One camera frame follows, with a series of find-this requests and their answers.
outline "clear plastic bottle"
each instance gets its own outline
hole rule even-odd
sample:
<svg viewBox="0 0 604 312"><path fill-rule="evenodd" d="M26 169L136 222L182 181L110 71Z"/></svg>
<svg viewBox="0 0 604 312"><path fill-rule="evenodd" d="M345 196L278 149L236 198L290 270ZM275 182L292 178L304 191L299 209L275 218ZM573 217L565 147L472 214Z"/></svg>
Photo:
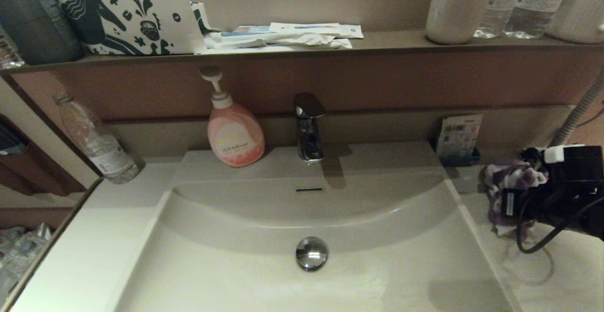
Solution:
<svg viewBox="0 0 604 312"><path fill-rule="evenodd" d="M489 0L474 37L495 38L501 36L518 0Z"/></svg>
<svg viewBox="0 0 604 312"><path fill-rule="evenodd" d="M25 62L17 55L17 47L0 26L0 69L21 67Z"/></svg>
<svg viewBox="0 0 604 312"><path fill-rule="evenodd" d="M140 169L132 157L119 146L99 117L74 101L67 91L53 97L69 137L109 181L125 183L138 175Z"/></svg>
<svg viewBox="0 0 604 312"><path fill-rule="evenodd" d="M505 35L521 39L539 39L560 7L562 0L518 0Z"/></svg>

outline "gray container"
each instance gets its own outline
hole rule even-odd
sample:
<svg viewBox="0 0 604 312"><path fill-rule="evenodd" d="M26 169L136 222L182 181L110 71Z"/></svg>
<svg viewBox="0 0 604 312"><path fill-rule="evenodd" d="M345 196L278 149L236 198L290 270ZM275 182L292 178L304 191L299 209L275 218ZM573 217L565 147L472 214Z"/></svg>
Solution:
<svg viewBox="0 0 604 312"><path fill-rule="evenodd" d="M69 62L84 55L56 0L0 0L0 24L30 65Z"/></svg>

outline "pink soap bottle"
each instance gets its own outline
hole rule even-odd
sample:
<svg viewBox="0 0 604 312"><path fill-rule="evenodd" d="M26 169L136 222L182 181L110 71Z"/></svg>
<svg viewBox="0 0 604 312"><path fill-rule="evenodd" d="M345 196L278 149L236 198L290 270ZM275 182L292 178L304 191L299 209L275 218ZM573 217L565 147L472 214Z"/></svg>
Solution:
<svg viewBox="0 0 604 312"><path fill-rule="evenodd" d="M233 103L231 95L220 88L219 67L201 67L204 80L212 82L214 93L208 136L218 159L231 167L243 167L262 157L265 148L262 128L254 115L242 105Z"/></svg>

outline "white cap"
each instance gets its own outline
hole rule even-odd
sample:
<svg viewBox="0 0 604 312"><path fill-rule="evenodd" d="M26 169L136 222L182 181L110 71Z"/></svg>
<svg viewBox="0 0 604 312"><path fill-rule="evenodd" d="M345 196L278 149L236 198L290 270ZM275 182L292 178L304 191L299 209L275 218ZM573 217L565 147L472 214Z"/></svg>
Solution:
<svg viewBox="0 0 604 312"><path fill-rule="evenodd" d="M214 108L225 109L233 105L231 95L223 91L220 88L220 83L218 83L222 79L222 70L220 70L220 67L201 67L199 74L204 80L212 82L214 86L214 93L212 94L212 105L214 105Z"/></svg>

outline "white sink basin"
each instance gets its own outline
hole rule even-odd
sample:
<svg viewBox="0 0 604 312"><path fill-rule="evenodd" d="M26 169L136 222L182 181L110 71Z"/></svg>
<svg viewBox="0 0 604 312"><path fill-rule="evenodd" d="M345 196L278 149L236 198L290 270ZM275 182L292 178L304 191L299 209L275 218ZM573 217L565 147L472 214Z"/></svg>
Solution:
<svg viewBox="0 0 604 312"><path fill-rule="evenodd" d="M427 143L332 155L230 169L189 153L108 311L513 310ZM329 248L316 272L295 259L308 236Z"/></svg>

